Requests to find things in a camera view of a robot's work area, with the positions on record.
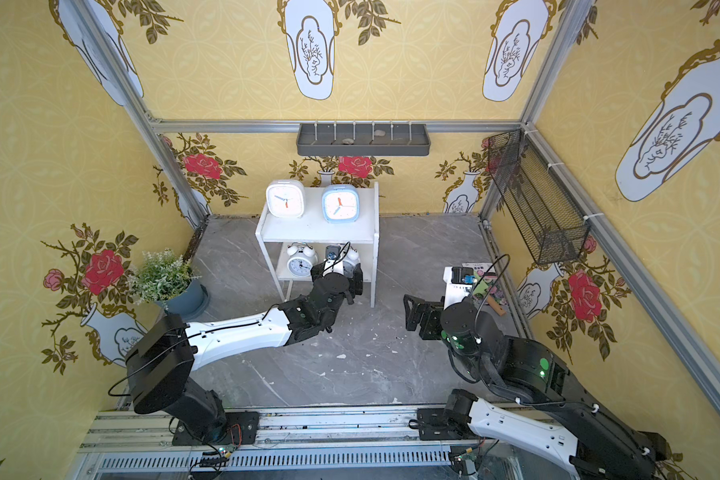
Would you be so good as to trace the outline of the white twin-bell alarm clock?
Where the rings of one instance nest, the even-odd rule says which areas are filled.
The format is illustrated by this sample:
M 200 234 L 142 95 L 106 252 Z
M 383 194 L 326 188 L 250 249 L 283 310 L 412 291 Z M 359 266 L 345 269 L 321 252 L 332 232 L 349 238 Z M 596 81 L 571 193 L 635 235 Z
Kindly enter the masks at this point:
M 318 256 L 315 249 L 307 244 L 294 242 L 286 248 L 286 266 L 295 277 L 310 277 L 312 268 L 317 264 Z
M 355 270 L 360 266 L 360 255 L 354 247 L 349 247 L 339 262 L 340 272 L 345 276 L 352 277 Z

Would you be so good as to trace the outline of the blue square alarm clock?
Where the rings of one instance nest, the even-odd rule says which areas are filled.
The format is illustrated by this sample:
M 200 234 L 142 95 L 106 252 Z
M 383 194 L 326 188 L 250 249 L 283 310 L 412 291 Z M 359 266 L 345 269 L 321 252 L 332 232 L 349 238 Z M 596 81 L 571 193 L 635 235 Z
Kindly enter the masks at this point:
M 352 223 L 359 217 L 359 194 L 352 185 L 336 184 L 326 187 L 321 205 L 324 219 L 328 223 Z

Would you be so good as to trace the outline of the white square alarm clock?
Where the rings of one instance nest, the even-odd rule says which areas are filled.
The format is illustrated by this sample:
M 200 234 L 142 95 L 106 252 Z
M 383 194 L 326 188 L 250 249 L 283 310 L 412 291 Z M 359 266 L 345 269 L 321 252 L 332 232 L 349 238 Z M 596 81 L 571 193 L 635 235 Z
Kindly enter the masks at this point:
M 305 212 L 305 188 L 298 180 L 275 180 L 265 191 L 269 213 L 277 218 L 300 218 Z

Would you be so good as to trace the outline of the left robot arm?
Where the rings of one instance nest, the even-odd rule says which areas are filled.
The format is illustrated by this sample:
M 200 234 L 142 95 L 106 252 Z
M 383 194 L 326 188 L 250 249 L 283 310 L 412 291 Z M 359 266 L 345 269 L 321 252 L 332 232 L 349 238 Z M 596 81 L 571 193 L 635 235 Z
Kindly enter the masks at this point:
M 219 395 L 201 387 L 193 371 L 249 351 L 298 344 L 330 332 L 340 307 L 363 292 L 359 264 L 325 261 L 310 271 L 306 295 L 265 312 L 219 322 L 187 322 L 167 314 L 125 357 L 128 395 L 140 414 L 165 412 L 184 434 L 200 444 L 241 445 L 249 427 L 228 417 Z

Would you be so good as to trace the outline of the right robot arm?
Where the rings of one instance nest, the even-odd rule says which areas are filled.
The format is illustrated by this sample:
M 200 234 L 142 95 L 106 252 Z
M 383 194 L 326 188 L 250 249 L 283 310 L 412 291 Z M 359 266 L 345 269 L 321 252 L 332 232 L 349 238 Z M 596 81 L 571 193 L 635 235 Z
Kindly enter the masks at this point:
M 515 414 L 454 389 L 442 410 L 420 410 L 423 440 L 493 439 L 535 454 L 577 479 L 656 479 L 671 459 L 667 440 L 631 428 L 598 401 L 566 363 L 535 340 L 504 334 L 470 297 L 445 305 L 406 295 L 406 328 L 447 348 L 453 371 L 470 384 L 530 407 L 552 423 Z

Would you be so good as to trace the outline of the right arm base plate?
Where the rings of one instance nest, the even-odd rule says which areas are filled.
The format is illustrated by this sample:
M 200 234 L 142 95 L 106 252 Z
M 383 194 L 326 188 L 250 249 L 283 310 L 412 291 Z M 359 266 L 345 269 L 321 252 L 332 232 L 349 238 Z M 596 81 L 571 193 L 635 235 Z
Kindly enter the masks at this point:
M 478 435 L 469 427 L 470 409 L 421 408 L 408 427 L 418 432 L 420 440 L 493 440 L 492 436 Z

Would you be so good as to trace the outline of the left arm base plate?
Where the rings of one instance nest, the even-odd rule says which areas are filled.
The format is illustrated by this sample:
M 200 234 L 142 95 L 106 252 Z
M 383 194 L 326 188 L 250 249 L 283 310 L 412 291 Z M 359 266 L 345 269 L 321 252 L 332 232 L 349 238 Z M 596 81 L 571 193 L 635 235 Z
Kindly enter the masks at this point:
M 226 419 L 210 427 L 191 428 L 180 421 L 171 441 L 172 446 L 253 445 L 259 429 L 260 413 L 257 411 L 226 411 Z

